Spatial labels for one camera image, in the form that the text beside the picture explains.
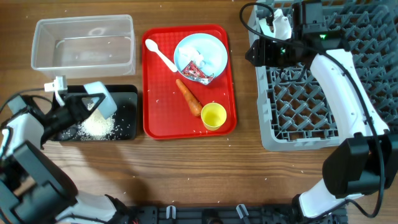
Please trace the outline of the white rice pile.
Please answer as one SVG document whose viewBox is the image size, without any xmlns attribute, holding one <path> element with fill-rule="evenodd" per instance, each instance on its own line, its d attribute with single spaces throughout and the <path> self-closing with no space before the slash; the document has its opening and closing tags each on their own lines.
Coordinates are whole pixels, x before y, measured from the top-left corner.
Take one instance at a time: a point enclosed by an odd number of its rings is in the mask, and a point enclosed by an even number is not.
<svg viewBox="0 0 398 224">
<path fill-rule="evenodd" d="M 82 140 L 108 140 L 114 133 L 115 119 L 113 115 L 104 119 L 99 110 L 94 110 L 91 116 L 78 126 L 77 135 Z"/>
</svg>

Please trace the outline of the green bowl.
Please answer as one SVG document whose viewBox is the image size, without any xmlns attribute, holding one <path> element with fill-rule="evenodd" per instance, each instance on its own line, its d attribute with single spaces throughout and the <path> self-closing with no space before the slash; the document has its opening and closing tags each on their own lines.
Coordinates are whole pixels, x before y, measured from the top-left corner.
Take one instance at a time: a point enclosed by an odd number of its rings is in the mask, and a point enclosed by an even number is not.
<svg viewBox="0 0 398 224">
<path fill-rule="evenodd" d="M 274 17 L 263 18 L 259 21 L 262 33 L 268 37 L 287 40 L 292 37 L 292 28 L 288 17 L 284 16 L 281 9 L 274 12 Z"/>
</svg>

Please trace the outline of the light blue bowl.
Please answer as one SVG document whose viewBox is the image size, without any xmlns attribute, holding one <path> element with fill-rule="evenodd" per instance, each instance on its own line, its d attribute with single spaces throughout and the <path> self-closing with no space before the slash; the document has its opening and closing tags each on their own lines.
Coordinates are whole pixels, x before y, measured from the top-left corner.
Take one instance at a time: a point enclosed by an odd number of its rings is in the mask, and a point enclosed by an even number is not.
<svg viewBox="0 0 398 224">
<path fill-rule="evenodd" d="M 103 99 L 100 96 L 93 99 L 93 102 L 97 104 L 97 102 L 101 102 L 98 107 L 96 108 L 104 119 L 108 119 L 111 115 L 113 115 L 116 110 L 117 106 L 113 97 L 111 96 L 108 89 L 102 82 L 93 82 L 84 84 L 84 89 L 86 90 L 87 94 L 94 95 L 94 94 L 103 94 Z"/>
</svg>

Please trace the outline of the light blue plate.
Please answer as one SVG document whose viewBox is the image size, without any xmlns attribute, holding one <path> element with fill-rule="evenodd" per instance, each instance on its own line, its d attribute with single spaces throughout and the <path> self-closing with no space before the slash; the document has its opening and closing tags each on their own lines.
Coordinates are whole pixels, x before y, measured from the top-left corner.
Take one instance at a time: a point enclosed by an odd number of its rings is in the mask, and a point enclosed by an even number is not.
<svg viewBox="0 0 398 224">
<path fill-rule="evenodd" d="M 191 34 L 184 37 L 176 46 L 174 52 L 174 64 L 178 72 L 188 65 L 188 61 L 180 59 L 178 48 L 191 46 L 196 48 L 204 56 L 204 65 L 200 68 L 206 75 L 214 75 L 214 79 L 220 76 L 228 63 L 226 46 L 215 36 L 204 33 Z"/>
</svg>

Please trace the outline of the red snack wrapper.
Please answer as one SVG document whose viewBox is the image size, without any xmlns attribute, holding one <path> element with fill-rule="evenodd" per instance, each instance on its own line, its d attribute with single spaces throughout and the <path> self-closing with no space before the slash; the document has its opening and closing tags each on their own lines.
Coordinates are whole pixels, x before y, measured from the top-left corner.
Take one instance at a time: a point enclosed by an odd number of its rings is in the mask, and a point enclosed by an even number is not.
<svg viewBox="0 0 398 224">
<path fill-rule="evenodd" d="M 194 61 L 190 61 L 188 65 L 182 70 L 182 75 L 191 80 L 203 85 L 210 84 L 214 75 L 206 75 L 196 64 Z"/>
</svg>

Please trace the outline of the white tissue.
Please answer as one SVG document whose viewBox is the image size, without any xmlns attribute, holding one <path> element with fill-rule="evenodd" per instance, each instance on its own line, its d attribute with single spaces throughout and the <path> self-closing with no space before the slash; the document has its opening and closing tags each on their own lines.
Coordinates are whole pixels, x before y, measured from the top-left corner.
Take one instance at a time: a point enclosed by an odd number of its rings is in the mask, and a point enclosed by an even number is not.
<svg viewBox="0 0 398 224">
<path fill-rule="evenodd" d="M 178 53 L 180 59 L 184 59 L 188 62 L 192 61 L 199 68 L 202 68 L 202 66 L 205 64 L 204 56 L 201 53 L 199 53 L 199 51 L 194 47 L 191 46 L 179 47 Z"/>
</svg>

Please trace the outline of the yellow cup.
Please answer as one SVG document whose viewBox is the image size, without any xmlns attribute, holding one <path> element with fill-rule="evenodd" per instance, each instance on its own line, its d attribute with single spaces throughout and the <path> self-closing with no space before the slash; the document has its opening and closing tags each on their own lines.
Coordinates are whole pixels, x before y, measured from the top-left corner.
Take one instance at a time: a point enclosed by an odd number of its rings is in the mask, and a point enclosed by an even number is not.
<svg viewBox="0 0 398 224">
<path fill-rule="evenodd" d="M 227 112 L 221 104 L 212 102 L 202 108 L 200 117 L 207 130 L 216 131 L 226 122 Z"/>
</svg>

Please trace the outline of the orange carrot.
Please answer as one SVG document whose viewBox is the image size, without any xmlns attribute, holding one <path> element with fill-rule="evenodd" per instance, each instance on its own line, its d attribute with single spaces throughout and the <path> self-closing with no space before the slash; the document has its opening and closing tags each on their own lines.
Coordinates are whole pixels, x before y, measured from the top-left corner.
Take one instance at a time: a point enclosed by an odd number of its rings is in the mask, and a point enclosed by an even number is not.
<svg viewBox="0 0 398 224">
<path fill-rule="evenodd" d="M 184 96 L 192 115 L 200 116 L 202 111 L 202 105 L 200 104 L 200 102 L 196 99 L 196 97 L 192 94 L 192 92 L 186 87 L 183 81 L 181 81 L 180 79 L 176 79 L 175 82 L 178 86 L 178 89 Z"/>
</svg>

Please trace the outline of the white plastic spoon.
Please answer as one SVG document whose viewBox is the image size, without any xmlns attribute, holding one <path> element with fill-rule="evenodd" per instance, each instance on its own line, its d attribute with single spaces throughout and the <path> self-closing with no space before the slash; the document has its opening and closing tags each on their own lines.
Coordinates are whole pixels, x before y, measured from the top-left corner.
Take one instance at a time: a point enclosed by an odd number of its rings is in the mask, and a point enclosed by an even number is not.
<svg viewBox="0 0 398 224">
<path fill-rule="evenodd" d="M 145 45 L 148 50 L 156 53 L 172 72 L 177 72 L 177 66 L 159 50 L 159 47 L 155 41 L 152 39 L 146 39 Z"/>
</svg>

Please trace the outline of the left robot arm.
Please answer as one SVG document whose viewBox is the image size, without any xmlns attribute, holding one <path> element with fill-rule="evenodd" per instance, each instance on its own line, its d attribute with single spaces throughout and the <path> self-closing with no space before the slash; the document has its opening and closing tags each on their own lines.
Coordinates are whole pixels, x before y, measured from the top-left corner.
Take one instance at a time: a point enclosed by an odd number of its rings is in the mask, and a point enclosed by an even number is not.
<svg viewBox="0 0 398 224">
<path fill-rule="evenodd" d="M 16 93 L 5 103 L 12 116 L 1 124 L 1 219 L 5 223 L 132 223 L 120 200 L 78 191 L 41 147 L 80 123 L 105 100 L 103 93 L 70 95 L 44 114 L 32 96 Z"/>
</svg>

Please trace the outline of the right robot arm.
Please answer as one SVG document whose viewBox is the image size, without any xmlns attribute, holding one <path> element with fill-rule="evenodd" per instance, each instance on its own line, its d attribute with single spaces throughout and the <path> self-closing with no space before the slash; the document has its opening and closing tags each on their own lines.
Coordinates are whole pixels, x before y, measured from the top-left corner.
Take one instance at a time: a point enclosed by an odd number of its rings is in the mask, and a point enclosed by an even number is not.
<svg viewBox="0 0 398 224">
<path fill-rule="evenodd" d="M 310 223 L 357 199 L 384 192 L 397 174 L 397 135 L 374 109 L 356 73 L 344 35 L 328 30 L 320 1 L 292 5 L 292 18 L 271 9 L 270 35 L 257 34 L 245 58 L 254 66 L 285 68 L 303 63 L 317 79 L 333 113 L 340 145 L 324 161 L 322 179 L 294 197 L 291 219 Z"/>
</svg>

